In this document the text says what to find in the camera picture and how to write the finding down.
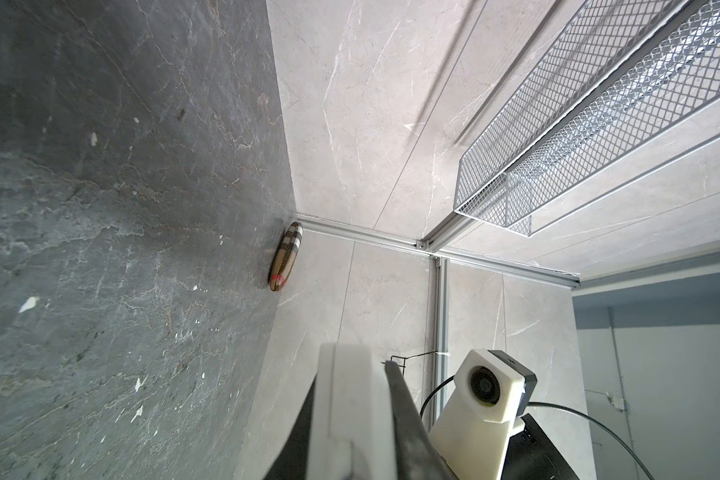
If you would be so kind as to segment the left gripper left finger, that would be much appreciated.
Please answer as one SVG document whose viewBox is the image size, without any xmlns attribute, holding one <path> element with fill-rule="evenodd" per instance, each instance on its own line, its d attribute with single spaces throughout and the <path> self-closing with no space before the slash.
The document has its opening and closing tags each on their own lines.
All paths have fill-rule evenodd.
<svg viewBox="0 0 720 480">
<path fill-rule="evenodd" d="M 315 387 L 316 379 L 313 379 L 290 434 L 264 476 L 265 480 L 307 479 Z"/>
</svg>

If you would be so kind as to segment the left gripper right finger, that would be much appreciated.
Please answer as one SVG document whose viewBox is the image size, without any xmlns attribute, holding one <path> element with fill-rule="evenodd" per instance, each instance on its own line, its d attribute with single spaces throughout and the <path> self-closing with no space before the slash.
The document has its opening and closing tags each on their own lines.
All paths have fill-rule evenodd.
<svg viewBox="0 0 720 480">
<path fill-rule="evenodd" d="M 384 363 L 392 405 L 398 479 L 454 479 L 431 444 L 399 365 Z"/>
</svg>

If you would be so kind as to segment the white remote control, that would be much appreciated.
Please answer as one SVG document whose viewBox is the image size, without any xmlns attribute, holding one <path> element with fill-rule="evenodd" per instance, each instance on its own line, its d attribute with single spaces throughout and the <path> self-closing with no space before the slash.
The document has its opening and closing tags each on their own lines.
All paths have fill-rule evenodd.
<svg viewBox="0 0 720 480">
<path fill-rule="evenodd" d="M 306 477 L 397 477 L 389 383 L 368 346 L 320 347 Z"/>
</svg>

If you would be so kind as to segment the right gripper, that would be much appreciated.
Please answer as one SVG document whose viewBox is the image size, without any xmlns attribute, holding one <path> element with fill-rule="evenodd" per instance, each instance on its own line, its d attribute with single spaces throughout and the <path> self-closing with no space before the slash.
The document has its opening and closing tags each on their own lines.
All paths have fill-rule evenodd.
<svg viewBox="0 0 720 480">
<path fill-rule="evenodd" d="M 501 480 L 578 480 L 574 470 L 530 415 L 508 444 Z"/>
</svg>

